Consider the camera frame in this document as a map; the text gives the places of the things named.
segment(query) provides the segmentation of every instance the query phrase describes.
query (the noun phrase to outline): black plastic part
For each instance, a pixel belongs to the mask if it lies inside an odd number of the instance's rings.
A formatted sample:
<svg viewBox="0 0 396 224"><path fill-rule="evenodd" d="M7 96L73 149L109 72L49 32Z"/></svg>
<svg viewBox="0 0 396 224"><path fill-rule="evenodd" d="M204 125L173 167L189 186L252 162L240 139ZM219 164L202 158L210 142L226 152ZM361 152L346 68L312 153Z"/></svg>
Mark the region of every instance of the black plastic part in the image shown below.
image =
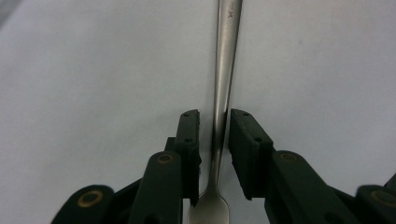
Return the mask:
<svg viewBox="0 0 396 224"><path fill-rule="evenodd" d="M396 223L396 191L380 186L358 188L356 204L364 223Z"/></svg>
<svg viewBox="0 0 396 224"><path fill-rule="evenodd" d="M111 223L121 224L128 221L129 212L134 204L134 199L137 191L139 190L141 180L142 179L136 180L133 184L117 191L114 194L112 210L115 212L115 216Z"/></svg>
<svg viewBox="0 0 396 224"><path fill-rule="evenodd" d="M156 153L148 161L128 223L179 224L181 209L181 159L172 151Z"/></svg>
<svg viewBox="0 0 396 224"><path fill-rule="evenodd" d="M385 184L387 189L396 190L396 174Z"/></svg>
<svg viewBox="0 0 396 224"><path fill-rule="evenodd" d="M199 112L190 110L180 115L177 135L174 139L175 152L181 157L181 171L183 179L183 197L190 198L191 204L196 205L199 197L199 174L201 157L199 155Z"/></svg>
<svg viewBox="0 0 396 224"><path fill-rule="evenodd" d="M92 185L74 193L52 220L52 224L102 224L111 219L114 191Z"/></svg>
<svg viewBox="0 0 396 224"><path fill-rule="evenodd" d="M318 176L306 160L290 151L273 154L270 176L274 193L289 210L292 223L359 223L332 189ZM271 220L271 223L282 223Z"/></svg>
<svg viewBox="0 0 396 224"><path fill-rule="evenodd" d="M245 197L265 197L274 142L248 112L231 110L229 148Z"/></svg>

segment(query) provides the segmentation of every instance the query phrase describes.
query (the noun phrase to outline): white background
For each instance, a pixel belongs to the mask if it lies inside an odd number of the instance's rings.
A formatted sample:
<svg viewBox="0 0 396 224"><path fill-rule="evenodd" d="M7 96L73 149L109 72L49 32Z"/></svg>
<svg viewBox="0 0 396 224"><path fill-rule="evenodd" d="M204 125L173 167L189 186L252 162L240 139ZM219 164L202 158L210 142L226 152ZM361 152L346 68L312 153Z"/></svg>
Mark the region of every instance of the white background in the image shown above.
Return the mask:
<svg viewBox="0 0 396 224"><path fill-rule="evenodd" d="M76 190L119 190L201 112L201 190L213 112L217 1L25 0L0 30L0 223L49 223ZM396 172L396 2L243 3L230 107L278 150L354 195ZM231 223L267 223L227 149Z"/></svg>

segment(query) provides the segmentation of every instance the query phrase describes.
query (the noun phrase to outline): spoon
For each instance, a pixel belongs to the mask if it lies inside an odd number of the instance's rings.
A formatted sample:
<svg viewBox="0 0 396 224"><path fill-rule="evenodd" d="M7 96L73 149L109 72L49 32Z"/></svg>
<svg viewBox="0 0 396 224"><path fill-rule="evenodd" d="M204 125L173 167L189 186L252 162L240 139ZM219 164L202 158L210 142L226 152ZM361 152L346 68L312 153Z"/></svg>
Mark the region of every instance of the spoon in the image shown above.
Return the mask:
<svg viewBox="0 0 396 224"><path fill-rule="evenodd" d="M228 224L230 222L228 204L219 194L218 180L241 8L242 0L219 0L210 173L206 190L200 196L198 204L190 208L187 221L189 224Z"/></svg>

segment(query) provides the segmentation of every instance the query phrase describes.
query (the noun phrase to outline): metal spoon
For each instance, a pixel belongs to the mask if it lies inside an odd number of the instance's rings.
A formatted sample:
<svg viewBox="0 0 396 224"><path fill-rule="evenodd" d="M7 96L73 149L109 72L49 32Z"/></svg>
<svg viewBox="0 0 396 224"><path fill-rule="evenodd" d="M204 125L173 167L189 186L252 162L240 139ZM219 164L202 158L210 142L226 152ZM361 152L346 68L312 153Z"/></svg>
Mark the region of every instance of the metal spoon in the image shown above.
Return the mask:
<svg viewBox="0 0 396 224"><path fill-rule="evenodd" d="M198 204L190 208L189 224L228 224L230 222L228 204L219 194L218 180L241 8L242 0L219 0L210 173L205 192L200 196Z"/></svg>

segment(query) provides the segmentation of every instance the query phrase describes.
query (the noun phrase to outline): mounting hole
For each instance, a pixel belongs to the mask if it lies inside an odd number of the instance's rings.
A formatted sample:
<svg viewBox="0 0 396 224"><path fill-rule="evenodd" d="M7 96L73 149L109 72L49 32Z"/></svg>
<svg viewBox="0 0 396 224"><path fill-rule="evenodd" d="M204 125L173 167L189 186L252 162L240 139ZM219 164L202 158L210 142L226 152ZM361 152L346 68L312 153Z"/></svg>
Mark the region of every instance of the mounting hole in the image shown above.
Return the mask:
<svg viewBox="0 0 396 224"><path fill-rule="evenodd" d="M396 207L396 197L392 194L378 189L371 192L370 195L378 203L382 203L389 207Z"/></svg>
<svg viewBox="0 0 396 224"><path fill-rule="evenodd" d="M81 195L78 199L78 206L88 208L101 202L103 199L103 193L100 190L91 190Z"/></svg>
<svg viewBox="0 0 396 224"><path fill-rule="evenodd" d="M324 215L324 219L327 221L327 223L331 224L343 224L344 220L340 218L338 215L335 213L326 213Z"/></svg>
<svg viewBox="0 0 396 224"><path fill-rule="evenodd" d="M145 224L160 224L160 219L155 215L149 215L145 218Z"/></svg>
<svg viewBox="0 0 396 224"><path fill-rule="evenodd" d="M280 159L285 162L297 162L298 158L294 155L291 155L289 153L284 153L280 155Z"/></svg>
<svg viewBox="0 0 396 224"><path fill-rule="evenodd" d="M173 156L170 154L162 154L157 157L157 162L160 164L168 164L171 163L173 159Z"/></svg>

